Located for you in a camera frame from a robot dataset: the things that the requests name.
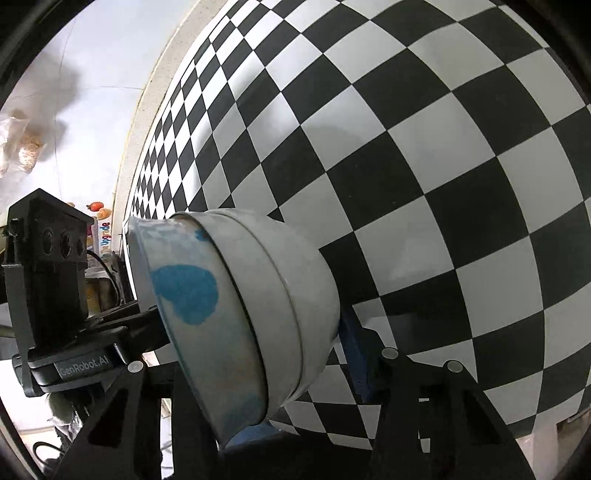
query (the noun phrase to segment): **black and white checkered wall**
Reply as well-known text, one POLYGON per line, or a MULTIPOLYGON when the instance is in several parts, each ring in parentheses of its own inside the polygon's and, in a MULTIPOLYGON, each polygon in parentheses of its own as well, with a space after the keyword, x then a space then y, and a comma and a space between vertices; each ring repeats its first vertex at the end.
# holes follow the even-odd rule
MULTIPOLYGON (((488 0, 232 0, 166 94, 128 215, 292 225, 386 346, 460 360, 526 434, 591 403, 591 113, 570 78, 488 0)), ((379 406, 359 403, 337 343, 275 421, 370 448, 379 406)))

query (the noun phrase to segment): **screw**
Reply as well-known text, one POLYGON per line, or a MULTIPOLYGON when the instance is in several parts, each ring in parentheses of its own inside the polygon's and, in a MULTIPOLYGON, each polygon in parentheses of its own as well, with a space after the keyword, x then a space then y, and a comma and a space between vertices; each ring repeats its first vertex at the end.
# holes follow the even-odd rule
POLYGON ((140 362, 139 360, 136 360, 135 362, 131 362, 127 366, 127 370, 129 370, 130 373, 133 373, 133 374, 141 372, 143 369, 144 369, 144 363, 140 362))
POLYGON ((382 356, 388 360, 396 360, 398 358, 398 350, 391 347, 386 347, 382 350, 382 356))
POLYGON ((455 374, 458 374, 462 370, 464 370, 464 366, 460 362, 458 362, 457 360, 451 360, 450 362, 447 363, 447 369, 450 372, 454 372, 455 374))

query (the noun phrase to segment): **white bowl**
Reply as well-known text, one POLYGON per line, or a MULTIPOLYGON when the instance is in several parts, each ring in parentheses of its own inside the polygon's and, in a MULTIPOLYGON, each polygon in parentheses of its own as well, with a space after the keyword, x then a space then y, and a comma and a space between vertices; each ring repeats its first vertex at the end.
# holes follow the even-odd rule
POLYGON ((306 238, 282 222, 238 209, 210 210, 240 222, 266 250, 291 299, 300 327, 303 370, 299 397, 324 369, 340 318, 339 293, 329 266, 306 238))
POLYGON ((205 231, 187 218, 132 218, 171 343, 218 441, 267 413, 260 355, 240 298, 205 231))
POLYGON ((302 373, 300 331, 290 297, 267 252, 239 222, 211 213, 178 213, 173 218, 185 216, 211 236, 236 283, 265 368, 270 416, 296 390, 302 373))

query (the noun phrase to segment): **blue paint stain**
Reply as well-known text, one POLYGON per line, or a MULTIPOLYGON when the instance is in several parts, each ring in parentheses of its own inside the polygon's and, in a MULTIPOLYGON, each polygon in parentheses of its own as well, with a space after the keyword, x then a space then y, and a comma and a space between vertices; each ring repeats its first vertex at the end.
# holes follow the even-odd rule
POLYGON ((200 242, 207 242, 207 240, 209 240, 205 230, 195 230, 195 238, 200 242))
POLYGON ((156 295, 173 304, 175 314, 189 325, 200 325, 214 312, 219 298, 209 270, 193 265, 166 265, 151 273, 156 295))

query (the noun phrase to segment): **black square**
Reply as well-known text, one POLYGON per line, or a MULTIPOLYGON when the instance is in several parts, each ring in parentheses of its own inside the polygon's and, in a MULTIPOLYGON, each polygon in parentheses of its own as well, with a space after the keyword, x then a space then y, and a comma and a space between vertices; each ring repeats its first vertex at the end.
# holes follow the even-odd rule
POLYGON ((591 343, 544 369, 538 413, 564 402, 584 389, 589 376, 590 363, 591 343))
POLYGON ((461 23, 503 63, 520 59, 541 48, 529 33, 499 8, 489 8, 461 23))
POLYGON ((263 70, 236 101, 244 124, 248 127, 277 95, 279 88, 267 70, 263 70))
POLYGON ((173 126, 173 113, 168 112, 168 115, 166 116, 166 120, 162 124, 162 132, 165 137, 168 134, 168 130, 170 130, 171 126, 173 126))
POLYGON ((234 31, 236 27, 232 22, 228 22, 226 26, 222 29, 222 31, 217 35, 215 40, 212 41, 213 49, 218 51, 219 48, 223 45, 223 43, 228 39, 230 34, 234 31))
POLYGON ((263 160, 262 169, 280 206, 324 173, 324 167, 301 127, 263 160))
POLYGON ((158 203, 158 201, 160 200, 160 195, 162 194, 162 192, 160 191, 160 181, 156 180, 154 182, 154 202, 158 203))
POLYGON ((340 70, 321 55, 283 89, 283 96, 302 123, 349 85, 340 70))
POLYGON ((211 124, 212 130, 215 130, 216 127, 219 125, 219 122, 222 121, 222 118, 226 116, 228 110, 232 108, 234 105, 234 96, 232 91, 230 90, 230 86, 225 84, 222 88, 222 91, 217 94, 216 99, 212 102, 212 104, 207 109, 207 114, 209 115, 209 123, 211 124))
POLYGON ((218 208, 236 208, 232 195, 228 195, 228 198, 224 200, 218 208))
POLYGON ((210 45, 211 45, 211 42, 209 41, 209 38, 206 38, 205 41, 199 47, 199 50, 197 50, 197 53, 195 54, 195 56, 193 57, 193 62, 195 63, 195 65, 197 64, 197 62, 199 60, 201 60, 201 57, 203 57, 203 54, 209 48, 210 45))
POLYGON ((217 59, 217 55, 214 55, 213 58, 209 61, 205 69, 202 71, 201 75, 199 76, 199 85, 201 86, 201 91, 205 90, 205 87, 209 83, 209 81, 213 78, 217 69, 220 67, 219 60, 217 59))
POLYGON ((234 191, 240 182, 258 166, 259 160, 255 147, 248 132, 244 130, 222 158, 222 167, 230 191, 234 191))
POLYGON ((166 182, 164 189, 162 190, 162 205, 164 206, 164 211, 168 210, 170 206, 170 202, 173 201, 173 195, 170 193, 170 185, 166 182))
POLYGON ((181 109, 178 111, 177 116, 174 118, 173 122, 173 130, 174 136, 176 137, 183 126, 184 121, 187 119, 187 114, 184 110, 184 105, 181 106, 181 109))
POLYGON ((396 345, 407 355, 472 338, 456 271, 382 297, 396 345))
POLYGON ((185 148, 183 148, 183 151, 178 156, 178 167, 180 168, 182 179, 185 177, 194 161, 195 155, 193 154, 193 145, 188 141, 187 145, 185 145, 185 148))
POLYGON ((255 52, 264 66, 269 65, 281 50, 288 46, 299 32, 287 22, 281 22, 267 35, 255 52))
POLYGON ((339 4, 309 26, 304 36, 320 51, 326 51, 355 28, 367 22, 367 18, 352 8, 339 4))
POLYGON ((569 158, 586 200, 591 197, 591 113, 583 107, 552 128, 569 158))
POLYGON ((170 150, 168 151, 168 155, 166 155, 166 168, 168 169, 168 173, 172 172, 176 162, 178 162, 177 146, 173 143, 173 146, 170 147, 170 150))
POLYGON ((452 18, 424 0, 402 0, 377 15, 373 22, 406 46, 433 30, 454 23, 452 18))
POLYGON ((403 50, 355 82, 383 125, 391 128, 449 93, 413 52, 403 50))
POLYGON ((277 207, 275 210, 273 210, 269 215, 267 215, 269 218, 272 218, 273 220, 277 220, 278 222, 283 222, 285 223, 285 220, 283 219, 283 215, 281 214, 281 210, 279 210, 279 207, 277 207))
POLYGON ((158 157, 156 158, 156 162, 158 164, 158 172, 160 172, 160 170, 162 170, 162 166, 164 165, 164 162, 166 162, 166 155, 164 155, 164 147, 160 148, 160 153, 158 154, 158 157))
POLYGON ((213 137, 209 137, 205 142, 205 145, 197 154, 195 163, 197 164, 197 171, 199 172, 199 179, 201 185, 205 183, 213 169, 220 161, 220 155, 217 152, 217 146, 213 137))
POLYGON ((174 101, 177 99, 178 94, 181 91, 181 82, 179 81, 179 83, 177 84, 177 86, 174 88, 173 90, 173 94, 170 97, 170 104, 172 105, 174 103, 174 101))
POLYGON ((238 25, 238 31, 242 35, 246 35, 248 32, 250 32, 251 28, 254 27, 257 22, 265 16, 268 11, 269 9, 265 7, 265 5, 257 5, 255 9, 250 12, 244 20, 242 20, 242 23, 238 25))
POLYGON ((205 102, 203 101, 203 95, 201 95, 187 116, 189 132, 193 133, 195 127, 198 126, 203 118, 203 115, 205 115, 205 102))
POLYGON ((205 212, 207 211, 207 203, 205 202, 205 195, 203 193, 203 189, 199 189, 199 191, 189 203, 189 212, 205 212))
POLYGON ((374 279, 354 232, 320 248, 335 278, 342 303, 356 304, 378 297, 374 279))
POLYGON ((478 384, 483 390, 544 369, 544 312, 473 340, 478 384))
POLYGON ((530 235, 544 308, 591 281, 591 225, 584 203, 530 235))
POLYGON ((496 157, 426 197, 456 268, 527 236, 515 192, 496 157))
POLYGON ((187 199, 184 195, 183 184, 179 185, 177 193, 174 194, 173 205, 176 212, 184 212, 187 209, 187 199))
POLYGON ((296 8, 298 8, 302 3, 304 3, 304 0, 281 0, 281 2, 276 4, 275 7, 273 7, 273 11, 276 14, 285 18, 296 8))
POLYGON ((193 69, 193 71, 188 76, 187 80, 185 81, 185 83, 182 87, 183 96, 185 98, 187 98, 187 95, 189 94, 189 92, 193 88, 193 85, 195 85, 195 82, 197 81, 197 70, 195 70, 195 68, 193 68, 192 66, 191 66, 191 68, 193 69))
POLYGON ((246 40, 241 40, 236 48, 230 53, 229 57, 226 58, 224 63, 222 64, 222 70, 224 75, 227 79, 229 79, 234 72, 238 69, 242 62, 248 57, 252 52, 251 46, 246 42, 246 40))
POLYGON ((515 421, 510 425, 507 425, 507 428, 509 428, 513 434, 513 437, 518 439, 529 435, 534 430, 534 423, 535 415, 532 415, 531 417, 527 417, 526 419, 515 421))
POLYGON ((454 94, 497 155, 550 126, 530 93, 506 66, 461 85, 454 94))
POLYGON ((387 132, 327 173, 354 230, 423 195, 413 171, 387 132))
POLYGON ((154 138, 155 139, 158 138, 161 131, 162 131, 162 119, 158 120, 158 123, 156 124, 156 130, 154 131, 154 138))
POLYGON ((314 408, 327 433, 367 438, 357 405, 314 403, 314 408))

